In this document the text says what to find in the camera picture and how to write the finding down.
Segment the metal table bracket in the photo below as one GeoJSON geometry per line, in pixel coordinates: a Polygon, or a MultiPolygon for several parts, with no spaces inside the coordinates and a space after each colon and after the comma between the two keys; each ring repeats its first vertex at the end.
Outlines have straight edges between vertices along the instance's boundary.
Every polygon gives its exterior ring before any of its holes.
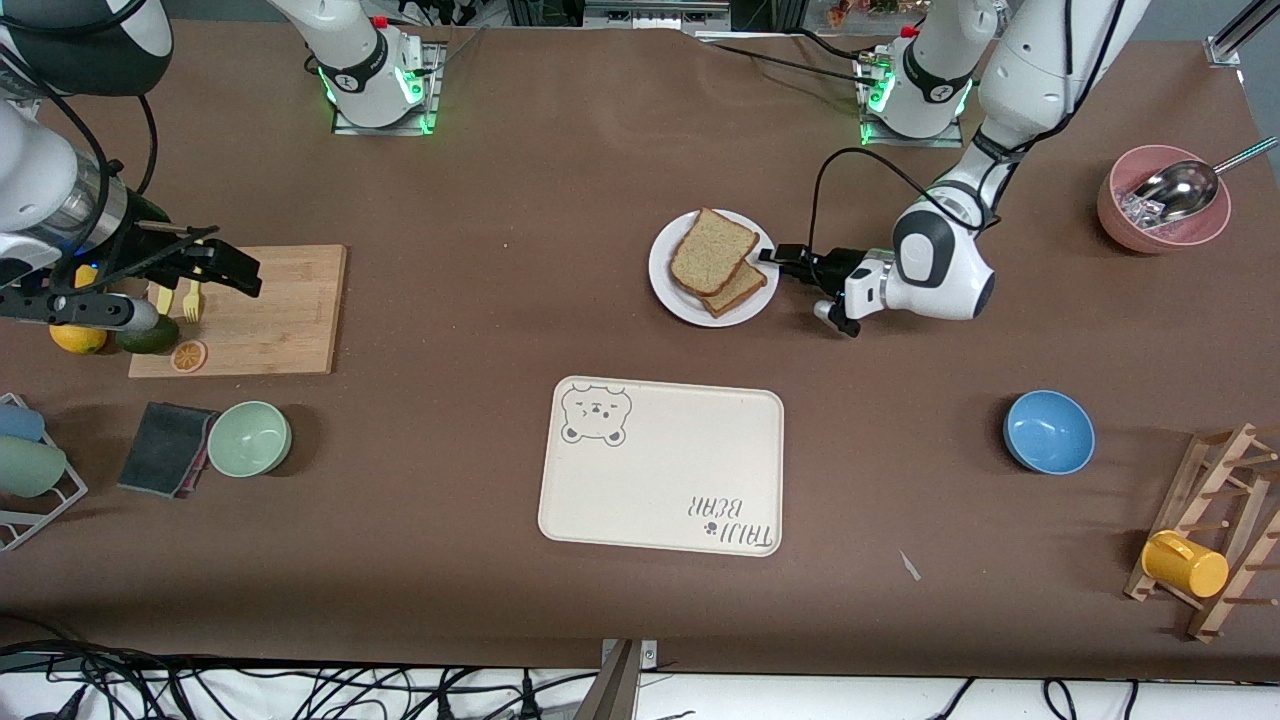
{"type": "Polygon", "coordinates": [[[640,676],[657,669],[657,639],[603,641],[602,667],[575,720],[634,720],[640,676]]]}

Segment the blue bowl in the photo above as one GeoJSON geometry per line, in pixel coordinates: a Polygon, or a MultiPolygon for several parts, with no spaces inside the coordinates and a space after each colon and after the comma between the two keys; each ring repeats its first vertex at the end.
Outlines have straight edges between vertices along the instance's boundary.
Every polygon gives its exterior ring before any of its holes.
{"type": "Polygon", "coordinates": [[[1094,455],[1089,415],[1074,398],[1053,389],[1033,389],[1015,398],[1005,414],[1002,433],[1010,455],[1041,474],[1073,474],[1094,455]]]}

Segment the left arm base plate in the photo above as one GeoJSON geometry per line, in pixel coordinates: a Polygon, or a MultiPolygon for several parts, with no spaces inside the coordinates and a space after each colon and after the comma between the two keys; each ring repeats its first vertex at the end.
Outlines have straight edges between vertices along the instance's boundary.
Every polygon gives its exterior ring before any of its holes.
{"type": "Polygon", "coordinates": [[[878,45],[872,49],[859,51],[851,60],[854,76],[859,79],[873,79],[873,85],[863,85],[858,90],[859,123],[861,145],[883,143],[900,147],[927,147],[927,149],[960,149],[964,142],[960,115],[966,106],[966,96],[973,88],[973,82],[968,81],[959,95],[957,105],[948,126],[927,138],[913,138],[891,129],[886,122],[876,113],[884,105],[884,100],[895,87],[895,76],[890,69],[890,55],[882,53],[888,50],[888,45],[878,45]]]}

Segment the wooden mug rack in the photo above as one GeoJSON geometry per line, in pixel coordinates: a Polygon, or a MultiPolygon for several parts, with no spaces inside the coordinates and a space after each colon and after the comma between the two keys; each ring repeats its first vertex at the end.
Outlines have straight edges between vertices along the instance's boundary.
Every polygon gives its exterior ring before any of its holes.
{"type": "Polygon", "coordinates": [[[1231,566],[1217,594],[1194,598],[1147,577],[1138,553],[1125,596],[1142,602],[1164,592],[1181,601],[1193,611],[1187,637],[1210,643],[1234,610],[1280,606],[1280,596],[1251,591],[1258,575],[1280,580],[1280,427],[1244,423],[1193,436],[1144,543],[1161,530],[1220,552],[1231,566]]]}

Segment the brown bread slice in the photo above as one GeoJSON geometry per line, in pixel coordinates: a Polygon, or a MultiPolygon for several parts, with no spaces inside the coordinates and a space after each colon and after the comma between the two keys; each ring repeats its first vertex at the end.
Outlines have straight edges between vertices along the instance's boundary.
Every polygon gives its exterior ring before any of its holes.
{"type": "Polygon", "coordinates": [[[700,302],[710,315],[719,318],[746,302],[755,292],[767,286],[768,277],[750,263],[744,261],[735,268],[730,282],[719,292],[700,297],[700,302]]]}
{"type": "Polygon", "coordinates": [[[759,234],[748,225],[701,208],[675,249],[669,273],[684,290],[714,296],[732,281],[758,241],[759,234]]]}

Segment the wooden cutting board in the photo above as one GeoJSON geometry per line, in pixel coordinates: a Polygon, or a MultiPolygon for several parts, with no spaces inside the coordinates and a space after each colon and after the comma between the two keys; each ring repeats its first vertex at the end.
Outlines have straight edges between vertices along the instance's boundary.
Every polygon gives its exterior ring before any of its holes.
{"type": "Polygon", "coordinates": [[[236,375],[321,375],[333,354],[346,282],[347,247],[332,245],[260,246],[246,251],[260,263],[256,299],[221,284],[204,284],[198,323],[186,322],[182,281],[172,316],[183,341],[207,350],[201,366],[183,372],[168,355],[134,355],[131,379],[193,379],[236,375]]]}

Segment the pink bowl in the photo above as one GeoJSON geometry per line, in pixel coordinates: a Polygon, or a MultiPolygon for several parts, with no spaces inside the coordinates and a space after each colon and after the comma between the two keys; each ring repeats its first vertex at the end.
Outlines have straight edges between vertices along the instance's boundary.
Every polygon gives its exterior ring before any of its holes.
{"type": "Polygon", "coordinates": [[[1157,170],[1196,155],[1167,145],[1144,145],[1124,152],[1103,177],[1097,199],[1097,217],[1114,242],[1134,252],[1160,255],[1203,246],[1217,238],[1233,215],[1233,197],[1225,182],[1215,200],[1184,220],[1144,231],[1129,222],[1120,201],[1157,170]]]}

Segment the pale green cup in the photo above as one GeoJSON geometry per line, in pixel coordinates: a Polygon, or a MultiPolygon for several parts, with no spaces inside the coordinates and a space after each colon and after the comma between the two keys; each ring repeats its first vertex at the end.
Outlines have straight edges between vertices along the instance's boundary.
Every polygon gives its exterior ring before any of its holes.
{"type": "Polygon", "coordinates": [[[58,447],[0,436],[0,491],[36,498],[54,488],[67,470],[67,455],[58,447]]]}

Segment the dark grey cloth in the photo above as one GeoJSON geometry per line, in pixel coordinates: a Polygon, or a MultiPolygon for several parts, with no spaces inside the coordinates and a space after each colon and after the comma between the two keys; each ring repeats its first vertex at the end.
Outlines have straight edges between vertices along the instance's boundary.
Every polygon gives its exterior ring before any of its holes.
{"type": "Polygon", "coordinates": [[[216,419],[216,411],[150,402],[116,484],[164,498],[189,492],[205,468],[216,419]]]}

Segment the green avocado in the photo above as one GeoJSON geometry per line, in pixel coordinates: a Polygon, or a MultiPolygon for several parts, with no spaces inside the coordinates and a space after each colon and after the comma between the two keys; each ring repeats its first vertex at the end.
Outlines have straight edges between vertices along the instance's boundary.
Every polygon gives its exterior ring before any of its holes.
{"type": "Polygon", "coordinates": [[[134,355],[168,355],[180,342],[180,328],[170,318],[161,315],[155,327],[146,331],[115,333],[115,346],[134,355]]]}

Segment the light green bowl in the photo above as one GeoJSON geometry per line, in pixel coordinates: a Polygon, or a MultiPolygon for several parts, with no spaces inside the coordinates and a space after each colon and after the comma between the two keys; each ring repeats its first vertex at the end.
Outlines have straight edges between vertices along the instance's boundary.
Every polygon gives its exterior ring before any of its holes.
{"type": "Polygon", "coordinates": [[[215,420],[207,439],[209,461],[227,477],[259,477],[285,460],[292,439],[291,423],[280,409],[246,401],[215,420]]]}

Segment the yellow mug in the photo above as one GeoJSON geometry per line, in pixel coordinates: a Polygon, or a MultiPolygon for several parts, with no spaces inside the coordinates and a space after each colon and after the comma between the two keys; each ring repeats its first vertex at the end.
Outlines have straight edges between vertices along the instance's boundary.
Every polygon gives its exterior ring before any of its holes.
{"type": "Polygon", "coordinates": [[[1175,530],[1149,537],[1140,551],[1139,565],[1147,577],[1194,598],[1217,594],[1228,584],[1231,570],[1224,555],[1175,530]]]}

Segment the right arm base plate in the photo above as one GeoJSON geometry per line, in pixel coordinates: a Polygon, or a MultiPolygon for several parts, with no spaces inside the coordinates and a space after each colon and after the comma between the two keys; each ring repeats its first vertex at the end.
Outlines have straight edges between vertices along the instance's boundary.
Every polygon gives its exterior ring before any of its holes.
{"type": "Polygon", "coordinates": [[[397,123],[380,128],[360,127],[349,122],[332,104],[332,133],[339,136],[370,137],[426,137],[435,132],[443,90],[444,64],[448,44],[421,42],[417,50],[419,67],[404,73],[404,86],[415,97],[415,105],[397,123]]]}

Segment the white round plate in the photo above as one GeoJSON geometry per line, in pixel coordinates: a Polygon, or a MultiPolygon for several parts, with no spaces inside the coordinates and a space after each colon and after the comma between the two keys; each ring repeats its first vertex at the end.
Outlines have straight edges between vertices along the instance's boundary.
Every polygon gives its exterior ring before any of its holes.
{"type": "Polygon", "coordinates": [[[695,293],[678,286],[669,273],[669,261],[675,256],[678,242],[694,225],[698,210],[687,211],[669,222],[654,238],[648,259],[650,286],[660,302],[678,319],[705,328],[727,328],[753,319],[768,306],[780,286],[780,268],[759,259],[760,251],[774,249],[774,243],[764,229],[736,211],[719,209],[717,213],[758,234],[756,246],[746,258],[746,264],[755,268],[765,283],[741,302],[716,315],[695,293]]]}

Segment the clear ice cubes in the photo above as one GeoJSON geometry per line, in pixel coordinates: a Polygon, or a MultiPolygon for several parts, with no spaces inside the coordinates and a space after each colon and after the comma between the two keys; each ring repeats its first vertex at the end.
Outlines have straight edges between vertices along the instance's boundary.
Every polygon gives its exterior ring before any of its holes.
{"type": "Polygon", "coordinates": [[[1176,183],[1149,193],[1129,193],[1121,201],[1125,218],[1148,233],[1171,233],[1188,227],[1217,197],[1216,190],[1198,190],[1176,183]]]}

